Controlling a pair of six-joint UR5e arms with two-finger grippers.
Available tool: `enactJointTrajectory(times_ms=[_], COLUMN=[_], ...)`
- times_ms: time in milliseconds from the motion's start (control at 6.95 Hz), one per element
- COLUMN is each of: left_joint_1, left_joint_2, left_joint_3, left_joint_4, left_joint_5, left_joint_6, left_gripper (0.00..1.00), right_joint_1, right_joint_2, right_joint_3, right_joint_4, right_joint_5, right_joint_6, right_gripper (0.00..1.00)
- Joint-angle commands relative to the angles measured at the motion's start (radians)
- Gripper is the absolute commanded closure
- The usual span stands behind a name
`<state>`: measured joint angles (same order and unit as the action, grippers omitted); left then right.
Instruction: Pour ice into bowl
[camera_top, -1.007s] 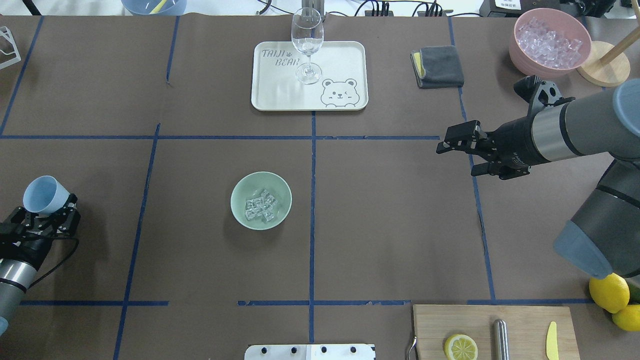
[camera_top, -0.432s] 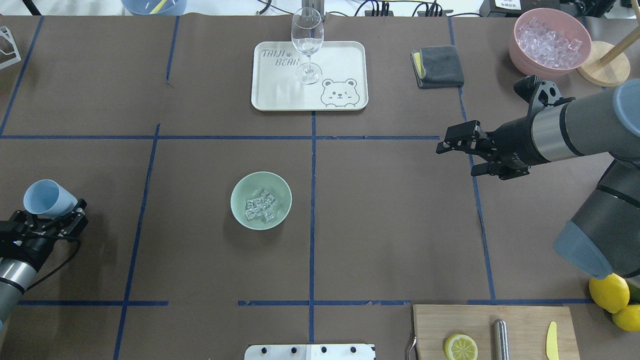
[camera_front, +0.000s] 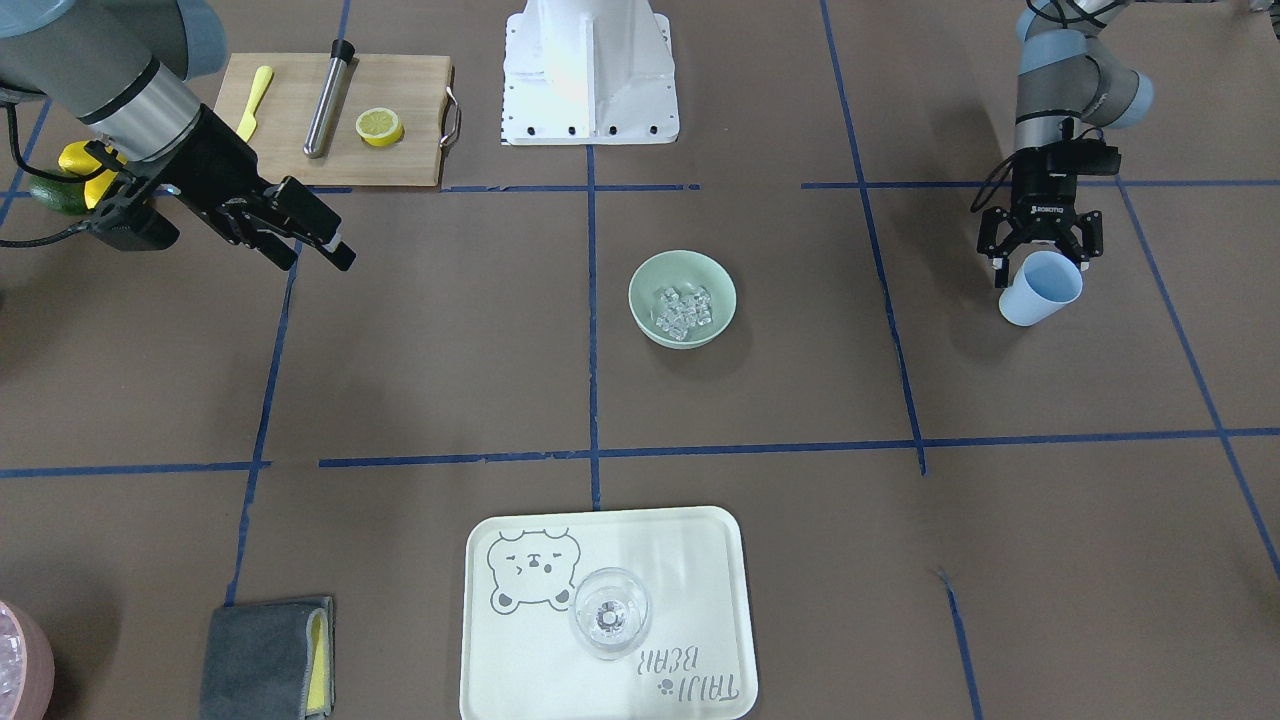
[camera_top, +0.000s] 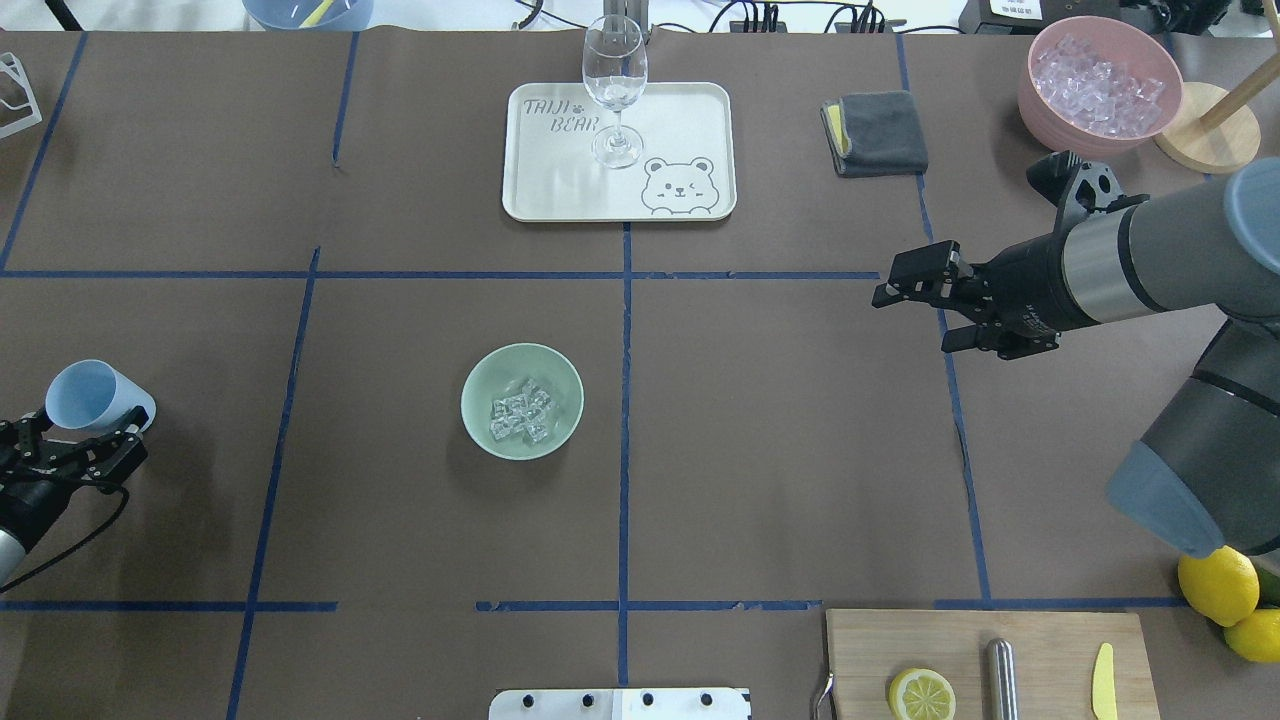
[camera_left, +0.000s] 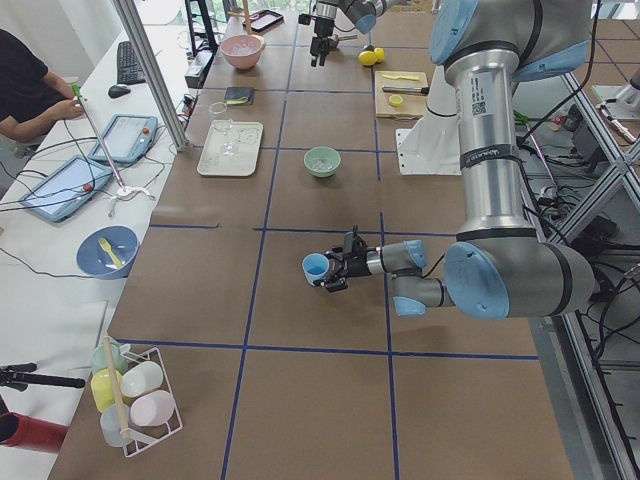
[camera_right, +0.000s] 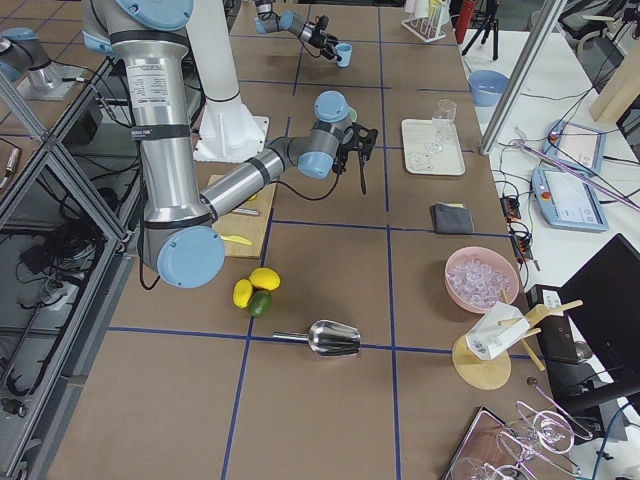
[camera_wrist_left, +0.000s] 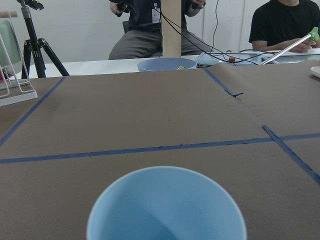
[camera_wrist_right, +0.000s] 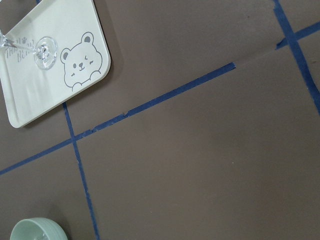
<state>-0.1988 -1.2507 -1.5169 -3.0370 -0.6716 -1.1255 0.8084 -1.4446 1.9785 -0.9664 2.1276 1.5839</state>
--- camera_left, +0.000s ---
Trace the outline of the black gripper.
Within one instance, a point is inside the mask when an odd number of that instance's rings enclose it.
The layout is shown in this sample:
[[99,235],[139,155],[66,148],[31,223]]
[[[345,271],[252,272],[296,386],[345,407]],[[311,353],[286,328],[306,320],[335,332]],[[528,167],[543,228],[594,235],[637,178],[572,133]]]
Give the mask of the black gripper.
[[335,246],[324,252],[324,256],[334,265],[342,265],[339,275],[327,274],[312,282],[314,287],[322,287],[333,293],[348,288],[347,279],[370,276],[369,254],[373,250],[362,239],[345,240],[343,246]]
[[330,39],[333,36],[334,20],[332,18],[314,18],[314,37],[311,41],[311,66],[316,67],[318,56],[319,65],[324,66],[330,51]]

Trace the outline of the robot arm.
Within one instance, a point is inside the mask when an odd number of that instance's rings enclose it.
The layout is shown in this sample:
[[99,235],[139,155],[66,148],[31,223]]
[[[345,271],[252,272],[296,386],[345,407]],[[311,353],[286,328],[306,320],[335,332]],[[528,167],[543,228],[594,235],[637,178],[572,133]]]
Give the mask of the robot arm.
[[308,14],[300,14],[298,23],[314,23],[311,39],[311,66],[324,66],[328,54],[335,50],[342,40],[353,39],[354,35],[341,38],[334,33],[336,16],[341,11],[360,33],[369,33],[376,25],[377,18],[391,7],[406,4],[399,0],[319,0],[314,1]]
[[466,220],[444,255],[444,275],[425,271],[419,240],[370,247],[356,233],[326,253],[318,285],[343,290],[351,277],[390,275],[400,316],[454,306],[483,319],[574,311],[595,282],[575,250],[541,242],[520,194],[512,91],[516,84],[571,72],[589,48],[588,1],[448,1],[437,14],[431,61],[457,107]]

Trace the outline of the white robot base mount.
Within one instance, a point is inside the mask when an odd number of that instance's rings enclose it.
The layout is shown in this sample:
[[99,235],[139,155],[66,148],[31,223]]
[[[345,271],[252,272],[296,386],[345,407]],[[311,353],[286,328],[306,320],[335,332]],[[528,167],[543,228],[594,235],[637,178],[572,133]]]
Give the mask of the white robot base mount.
[[411,129],[396,130],[401,175],[460,175],[455,89],[437,66],[424,116]]

